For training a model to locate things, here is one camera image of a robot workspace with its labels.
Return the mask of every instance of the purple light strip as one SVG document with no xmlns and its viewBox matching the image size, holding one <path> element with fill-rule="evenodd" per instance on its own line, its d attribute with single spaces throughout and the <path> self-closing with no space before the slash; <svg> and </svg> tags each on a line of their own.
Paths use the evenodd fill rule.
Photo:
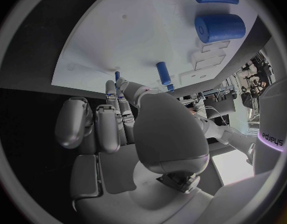
<svg viewBox="0 0 287 224">
<path fill-rule="evenodd" d="M 275 150 L 277 150 L 277 151 L 283 152 L 282 149 L 279 149 L 279 148 L 277 148 L 277 147 L 275 147 L 275 146 L 273 146 L 273 145 L 267 143 L 266 140 L 264 140 L 264 139 L 261 137 L 260 132 L 258 133 L 258 139 L 259 139 L 263 144 L 266 144 L 266 145 L 269 146 L 270 148 L 273 148 L 273 149 L 275 149 Z"/>
</svg>

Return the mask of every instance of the white surface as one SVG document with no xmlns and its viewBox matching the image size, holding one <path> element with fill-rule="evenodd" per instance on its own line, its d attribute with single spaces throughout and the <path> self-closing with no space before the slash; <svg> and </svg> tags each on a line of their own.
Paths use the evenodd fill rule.
<svg viewBox="0 0 287 224">
<path fill-rule="evenodd" d="M 220 54 L 220 58 L 208 57 L 196 71 L 198 63 L 192 62 L 192 54 L 198 56 L 205 44 L 195 31 L 195 17 L 218 13 L 239 15 L 246 26 L 245 37 L 257 17 L 245 0 L 238 5 L 199 4 L 195 0 L 98 0 L 68 38 L 52 84 L 104 93 L 105 82 L 114 80 L 114 72 L 119 70 L 127 80 L 167 91 L 155 67 L 160 61 L 166 62 L 175 89 L 213 79 L 245 39 L 230 40 L 225 48 L 207 44 L 206 51 Z"/>
<path fill-rule="evenodd" d="M 223 185 L 239 182 L 254 176 L 252 165 L 246 162 L 246 155 L 239 150 L 212 157 Z"/>
</svg>

